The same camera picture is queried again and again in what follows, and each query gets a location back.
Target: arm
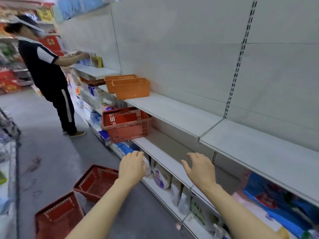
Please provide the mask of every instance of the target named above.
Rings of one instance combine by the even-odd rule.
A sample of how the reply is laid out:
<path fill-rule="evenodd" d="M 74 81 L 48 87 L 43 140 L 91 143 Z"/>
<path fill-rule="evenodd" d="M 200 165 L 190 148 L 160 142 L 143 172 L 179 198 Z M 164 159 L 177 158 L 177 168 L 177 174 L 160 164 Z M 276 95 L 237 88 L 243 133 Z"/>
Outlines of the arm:
<path fill-rule="evenodd" d="M 207 157 L 199 153 L 187 155 L 193 166 L 181 161 L 186 174 L 216 207 L 236 239 L 282 239 L 216 183 L 214 165 Z"/>
<path fill-rule="evenodd" d="M 124 156 L 120 163 L 119 178 L 66 239 L 105 239 L 124 200 L 145 172 L 143 152 L 134 151 Z"/>
<path fill-rule="evenodd" d="M 79 60 L 85 60 L 89 58 L 90 55 L 88 53 L 82 52 L 78 55 L 73 56 L 62 56 L 59 57 L 54 64 L 62 67 L 70 66 L 77 63 Z"/>

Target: person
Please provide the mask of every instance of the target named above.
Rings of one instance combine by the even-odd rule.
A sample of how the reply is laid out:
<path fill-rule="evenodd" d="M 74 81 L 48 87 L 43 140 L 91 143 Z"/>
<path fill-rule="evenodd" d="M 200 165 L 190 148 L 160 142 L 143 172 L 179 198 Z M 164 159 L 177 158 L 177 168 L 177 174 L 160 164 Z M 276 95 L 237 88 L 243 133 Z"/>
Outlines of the person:
<path fill-rule="evenodd" d="M 61 121 L 64 134 L 70 138 L 85 135 L 77 131 L 74 122 L 74 107 L 68 85 L 60 66 L 66 67 L 86 59 L 89 54 L 78 52 L 72 57 L 59 57 L 39 42 L 45 31 L 26 15 L 11 16 L 4 30 L 18 36 L 18 50 L 28 68 L 34 84 L 46 100 L 52 102 Z"/>
<path fill-rule="evenodd" d="M 192 168 L 186 161 L 181 161 L 187 176 L 216 207 L 235 239 L 281 239 L 276 232 L 216 183 L 215 168 L 209 158 L 199 153 L 187 155 L 191 158 Z M 106 238 L 121 205 L 145 173 L 143 152 L 134 151 L 124 156 L 119 167 L 119 177 L 114 185 L 66 239 Z"/>

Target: gray floor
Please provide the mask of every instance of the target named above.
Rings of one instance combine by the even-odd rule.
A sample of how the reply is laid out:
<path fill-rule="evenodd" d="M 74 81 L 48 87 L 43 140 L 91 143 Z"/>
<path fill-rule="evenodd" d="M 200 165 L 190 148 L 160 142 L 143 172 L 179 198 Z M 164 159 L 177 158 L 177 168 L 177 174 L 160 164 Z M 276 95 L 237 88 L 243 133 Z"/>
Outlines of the gray floor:
<path fill-rule="evenodd" d="M 98 142 L 93 132 L 75 113 L 78 130 L 87 135 L 70 140 L 62 135 L 56 110 L 32 89 L 0 96 L 0 107 L 10 113 L 22 131 L 19 148 L 20 238 L 35 238 L 34 214 L 70 192 L 81 175 L 98 164 L 118 169 L 120 160 Z M 39 156 L 41 165 L 26 172 Z M 87 212 L 92 204 L 81 195 Z M 139 183 L 129 194 L 113 225 L 109 238 L 185 238 L 175 220 Z"/>

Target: shoe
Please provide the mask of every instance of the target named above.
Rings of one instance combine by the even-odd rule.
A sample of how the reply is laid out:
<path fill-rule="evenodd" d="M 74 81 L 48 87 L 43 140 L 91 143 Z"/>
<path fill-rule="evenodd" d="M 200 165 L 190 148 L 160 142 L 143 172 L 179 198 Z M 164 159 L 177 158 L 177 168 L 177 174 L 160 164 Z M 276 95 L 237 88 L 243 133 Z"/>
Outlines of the shoe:
<path fill-rule="evenodd" d="M 69 135 L 69 138 L 75 138 L 75 137 L 80 137 L 85 135 L 86 132 L 85 131 L 77 131 L 77 133 L 73 134 L 73 135 Z"/>

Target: man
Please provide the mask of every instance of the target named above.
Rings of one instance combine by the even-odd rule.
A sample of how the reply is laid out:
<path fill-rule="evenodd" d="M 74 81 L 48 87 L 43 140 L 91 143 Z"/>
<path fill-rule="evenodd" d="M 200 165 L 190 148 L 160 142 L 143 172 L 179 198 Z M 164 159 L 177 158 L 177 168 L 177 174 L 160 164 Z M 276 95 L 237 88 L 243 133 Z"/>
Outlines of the man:
<path fill-rule="evenodd" d="M 70 138 L 85 135 L 77 131 L 74 122 L 74 107 L 67 87 L 67 81 L 60 66 L 70 66 L 89 54 L 79 52 L 71 57 L 59 57 L 38 40 L 45 37 L 45 31 L 26 15 L 12 16 L 4 30 L 18 36 L 18 49 L 36 87 L 58 112 L 63 133 Z"/>

